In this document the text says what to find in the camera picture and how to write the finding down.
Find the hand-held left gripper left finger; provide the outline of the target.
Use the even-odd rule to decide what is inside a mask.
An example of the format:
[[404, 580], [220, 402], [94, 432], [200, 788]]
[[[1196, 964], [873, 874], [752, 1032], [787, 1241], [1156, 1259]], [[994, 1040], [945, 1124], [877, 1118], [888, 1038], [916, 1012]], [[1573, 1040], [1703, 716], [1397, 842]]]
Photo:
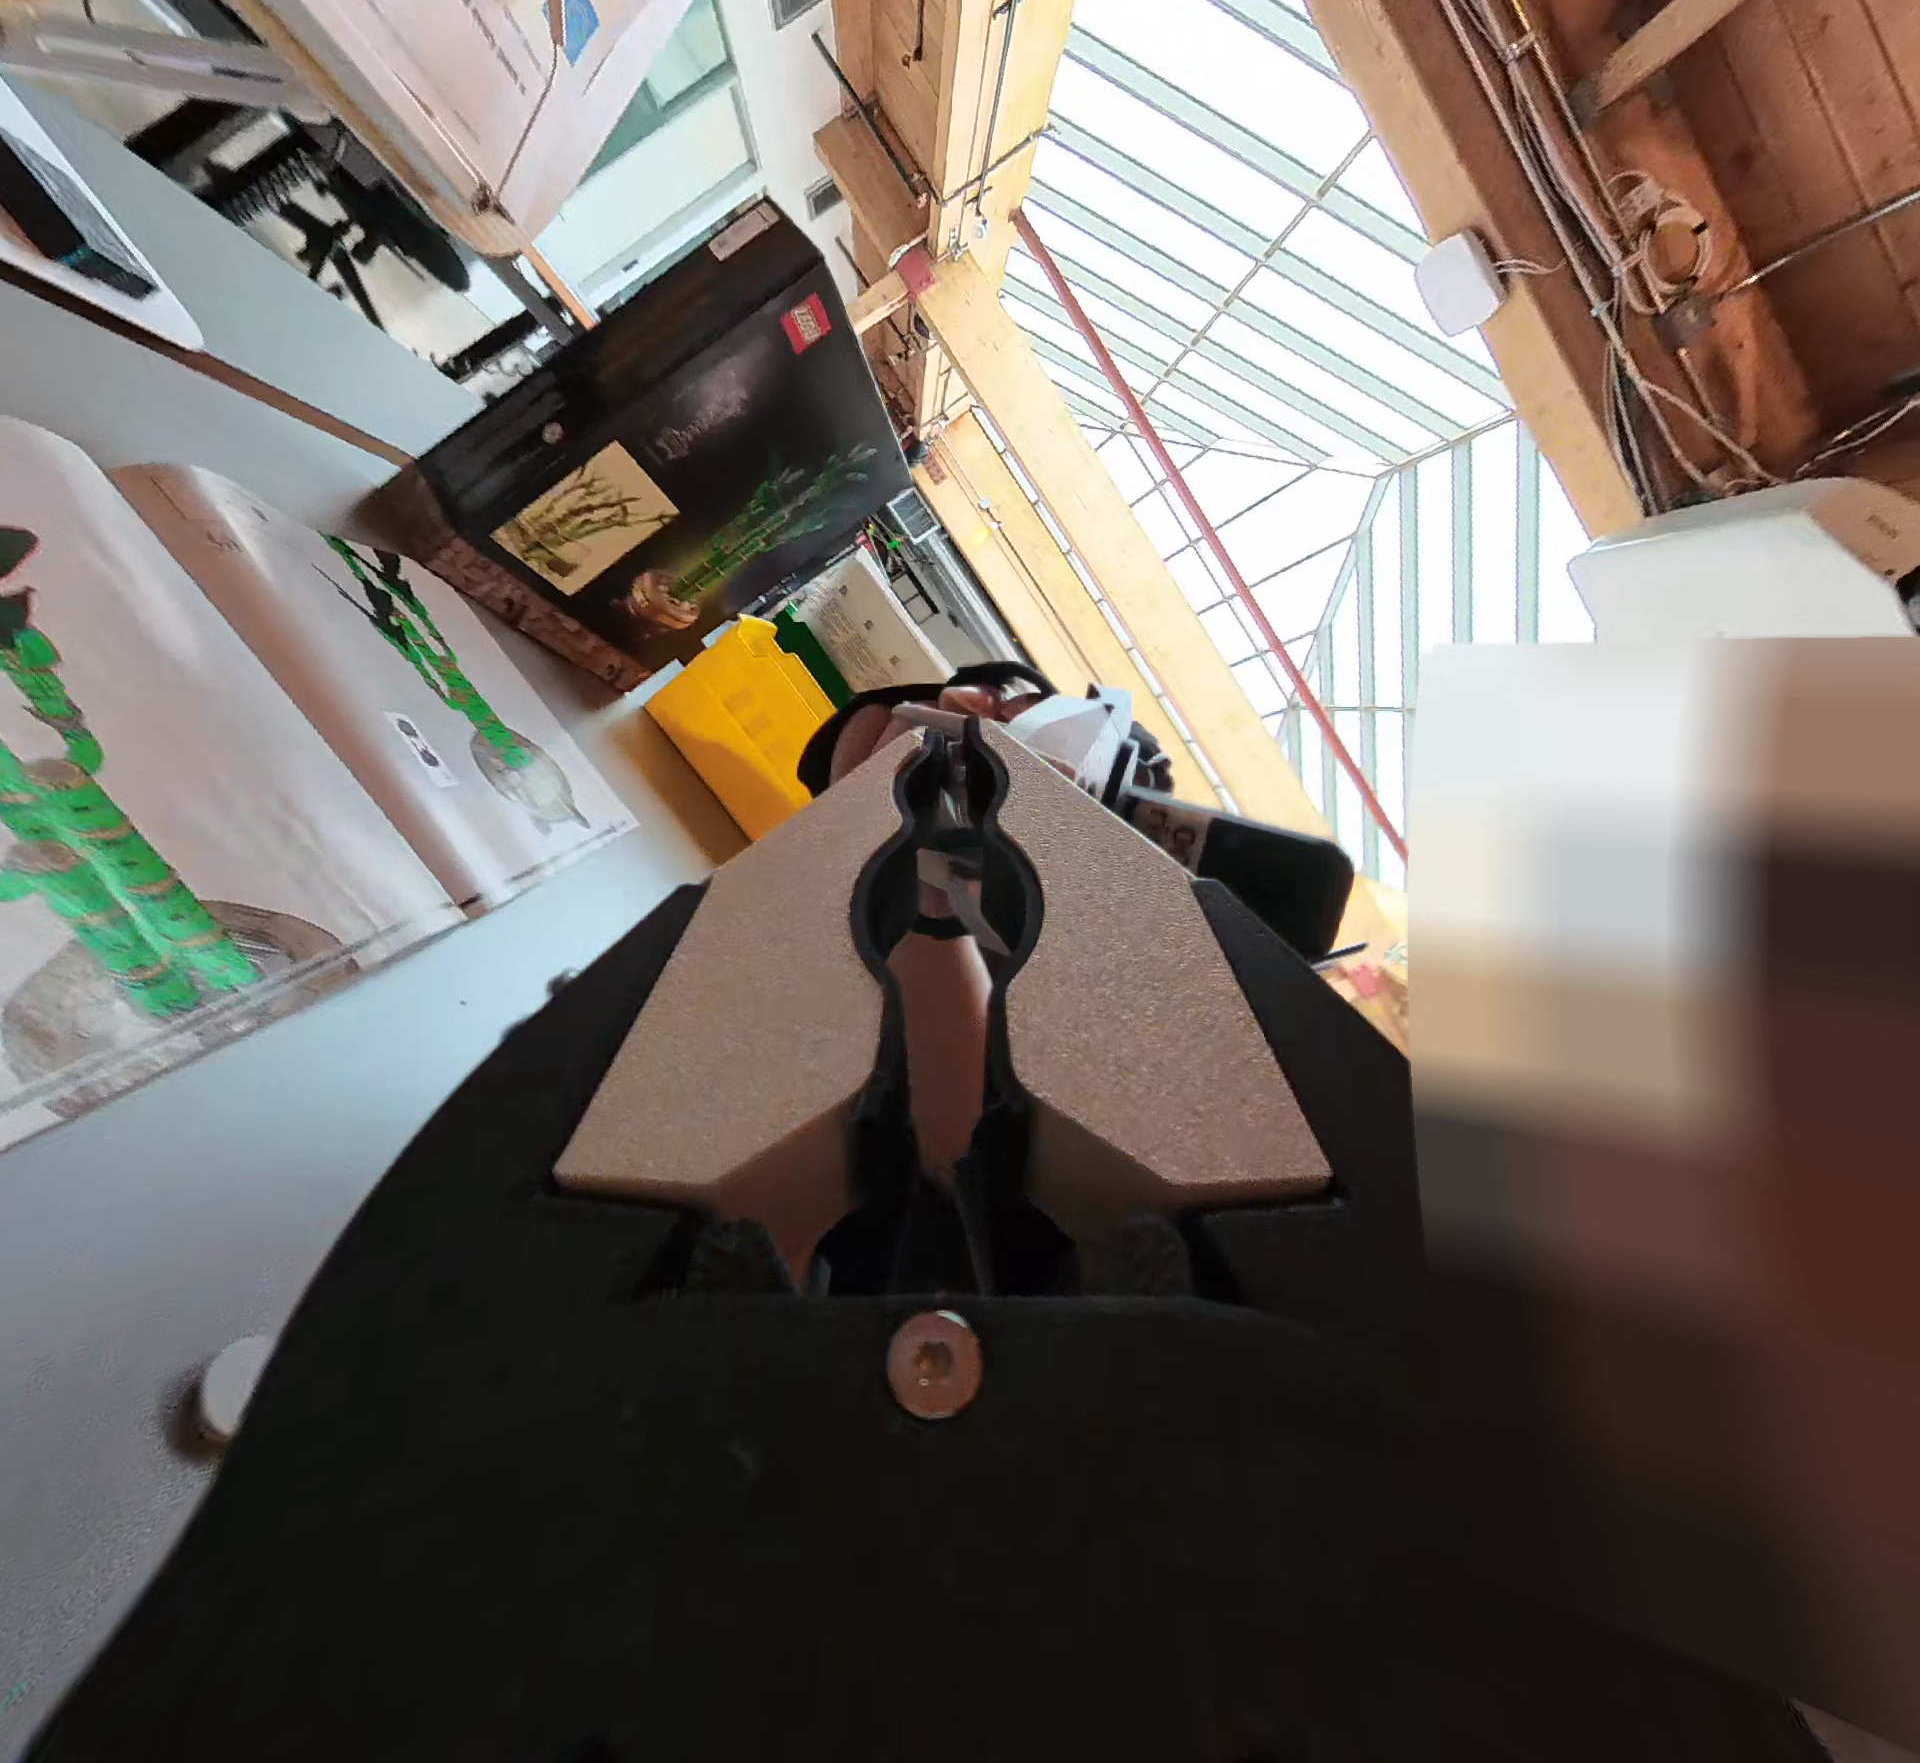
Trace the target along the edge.
[[809, 1275], [877, 1193], [854, 1135], [873, 1082], [905, 1100], [924, 1169], [888, 962], [942, 910], [912, 806], [937, 810], [947, 772], [912, 730], [717, 872], [557, 1161], [565, 1193], [754, 1223]]

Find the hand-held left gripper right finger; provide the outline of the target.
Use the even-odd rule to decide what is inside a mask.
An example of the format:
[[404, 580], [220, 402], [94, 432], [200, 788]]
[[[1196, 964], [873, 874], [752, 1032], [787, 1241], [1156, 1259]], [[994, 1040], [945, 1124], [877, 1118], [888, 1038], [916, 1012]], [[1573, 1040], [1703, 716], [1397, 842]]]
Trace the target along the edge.
[[1077, 1241], [1326, 1195], [1332, 1163], [1193, 878], [1001, 724], [966, 726], [962, 768], [1018, 1191]]

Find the lego instruction booklet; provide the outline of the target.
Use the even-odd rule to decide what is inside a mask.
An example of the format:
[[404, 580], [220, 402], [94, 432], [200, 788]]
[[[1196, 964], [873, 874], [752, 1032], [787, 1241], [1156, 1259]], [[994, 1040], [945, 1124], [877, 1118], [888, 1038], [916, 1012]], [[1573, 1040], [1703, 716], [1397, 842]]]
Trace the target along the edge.
[[636, 826], [477, 608], [395, 552], [14, 420], [3, 512], [5, 1147]]

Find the black lego set box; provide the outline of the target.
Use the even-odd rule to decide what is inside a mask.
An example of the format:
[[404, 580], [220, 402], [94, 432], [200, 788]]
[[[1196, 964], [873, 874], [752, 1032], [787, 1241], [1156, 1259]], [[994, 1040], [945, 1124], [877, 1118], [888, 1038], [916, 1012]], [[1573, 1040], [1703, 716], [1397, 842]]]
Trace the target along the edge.
[[389, 480], [366, 520], [629, 694], [824, 572], [908, 484], [827, 258], [761, 198]]

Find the grey round lego tile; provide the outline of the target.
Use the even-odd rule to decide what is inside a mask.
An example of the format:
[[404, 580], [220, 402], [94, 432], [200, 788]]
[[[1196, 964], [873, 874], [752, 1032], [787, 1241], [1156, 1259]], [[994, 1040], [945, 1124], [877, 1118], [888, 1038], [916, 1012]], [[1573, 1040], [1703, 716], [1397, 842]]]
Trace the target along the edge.
[[193, 1431], [204, 1447], [222, 1451], [238, 1435], [275, 1349], [275, 1335], [244, 1335], [207, 1361], [189, 1399]]

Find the person's right hand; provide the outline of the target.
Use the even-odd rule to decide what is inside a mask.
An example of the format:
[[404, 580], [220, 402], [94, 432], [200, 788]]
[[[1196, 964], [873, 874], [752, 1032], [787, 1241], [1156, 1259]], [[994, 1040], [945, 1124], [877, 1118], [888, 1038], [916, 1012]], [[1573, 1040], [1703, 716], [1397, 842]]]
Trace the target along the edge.
[[918, 682], [859, 692], [809, 740], [797, 764], [797, 780], [810, 798], [824, 796], [916, 728], [906, 712], [1011, 722], [1055, 694], [1043, 676], [1017, 664], [977, 666], [954, 674], [942, 686]]

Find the yellow plastic bin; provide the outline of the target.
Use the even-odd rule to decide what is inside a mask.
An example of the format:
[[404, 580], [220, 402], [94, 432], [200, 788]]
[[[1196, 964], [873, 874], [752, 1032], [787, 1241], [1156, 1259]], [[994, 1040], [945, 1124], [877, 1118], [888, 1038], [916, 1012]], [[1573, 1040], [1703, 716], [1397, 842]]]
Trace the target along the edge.
[[810, 804], [801, 762], [834, 704], [777, 624], [725, 628], [642, 708], [750, 842]]

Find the green plastic bin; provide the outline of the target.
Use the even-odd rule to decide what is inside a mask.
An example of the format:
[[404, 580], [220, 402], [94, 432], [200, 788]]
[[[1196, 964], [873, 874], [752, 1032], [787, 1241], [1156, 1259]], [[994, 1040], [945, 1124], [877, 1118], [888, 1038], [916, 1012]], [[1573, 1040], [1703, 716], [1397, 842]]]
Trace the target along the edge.
[[793, 656], [822, 692], [829, 716], [842, 710], [852, 700], [852, 686], [829, 646], [805, 620], [798, 602], [787, 600], [780, 604], [774, 612], [774, 630], [780, 650]]

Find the white printed cardboard box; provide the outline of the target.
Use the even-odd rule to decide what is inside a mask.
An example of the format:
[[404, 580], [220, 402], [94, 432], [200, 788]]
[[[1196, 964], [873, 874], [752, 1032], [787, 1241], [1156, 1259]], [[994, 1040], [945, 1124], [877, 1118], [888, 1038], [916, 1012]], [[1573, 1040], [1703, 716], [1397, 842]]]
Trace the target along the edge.
[[827, 650], [854, 694], [949, 682], [949, 658], [924, 636], [880, 564], [851, 550], [817, 576], [797, 604], [798, 618]]

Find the red ceiling pipe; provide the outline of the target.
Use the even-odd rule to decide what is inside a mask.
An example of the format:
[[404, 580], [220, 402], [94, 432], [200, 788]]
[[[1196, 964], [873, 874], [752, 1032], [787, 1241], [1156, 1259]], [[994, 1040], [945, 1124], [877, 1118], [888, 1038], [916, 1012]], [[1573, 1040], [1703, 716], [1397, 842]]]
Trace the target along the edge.
[[1055, 254], [1051, 252], [1045, 238], [1036, 232], [1032, 220], [1024, 214], [1021, 206], [1014, 208], [1013, 230], [1018, 236], [1021, 246], [1027, 250], [1027, 254], [1039, 264], [1047, 280], [1047, 286], [1062, 306], [1069, 322], [1077, 330], [1084, 348], [1090, 352], [1094, 366], [1098, 368], [1098, 372], [1115, 392], [1116, 404], [1125, 410], [1127, 420], [1132, 424], [1139, 436], [1146, 442], [1158, 470], [1164, 476], [1164, 484], [1193, 518], [1201, 542], [1204, 544], [1204, 548], [1208, 550], [1208, 554], [1224, 574], [1229, 588], [1236, 598], [1243, 614], [1253, 622], [1256, 634], [1260, 636], [1263, 646], [1267, 646], [1267, 650], [1274, 656], [1281, 672], [1286, 676], [1288, 684], [1292, 686], [1292, 692], [1299, 698], [1303, 712], [1311, 718], [1321, 738], [1325, 740], [1323, 744], [1326, 754], [1332, 758], [1336, 768], [1340, 768], [1348, 778], [1348, 782], [1354, 786], [1357, 796], [1368, 820], [1373, 822], [1378, 836], [1382, 838], [1382, 842], [1395, 852], [1395, 856], [1402, 864], [1406, 864], [1409, 844], [1404, 840], [1404, 834], [1397, 824], [1397, 820], [1382, 806], [1381, 794], [1376, 792], [1373, 780], [1368, 778], [1365, 764], [1357, 760], [1357, 756], [1351, 752], [1346, 740], [1338, 730], [1338, 724], [1332, 720], [1332, 712], [1315, 692], [1308, 680], [1308, 674], [1303, 672], [1292, 652], [1284, 644], [1281, 632], [1270, 622], [1267, 606], [1260, 602], [1255, 586], [1240, 572], [1234, 554], [1229, 550], [1220, 532], [1206, 516], [1199, 496], [1188, 484], [1188, 478], [1183, 466], [1173, 456], [1163, 434], [1158, 432], [1146, 408], [1143, 406], [1143, 400], [1136, 394], [1135, 386], [1128, 382], [1119, 360], [1111, 352], [1107, 340], [1096, 330], [1093, 316], [1087, 312], [1087, 308], [1075, 294]]

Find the white wireless access point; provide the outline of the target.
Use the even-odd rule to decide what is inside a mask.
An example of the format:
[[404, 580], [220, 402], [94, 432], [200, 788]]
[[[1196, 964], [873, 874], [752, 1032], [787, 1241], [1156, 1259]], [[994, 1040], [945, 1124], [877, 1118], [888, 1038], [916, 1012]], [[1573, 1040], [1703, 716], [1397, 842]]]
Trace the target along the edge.
[[1428, 246], [1413, 266], [1413, 284], [1439, 336], [1471, 336], [1508, 302], [1508, 280], [1476, 230]]

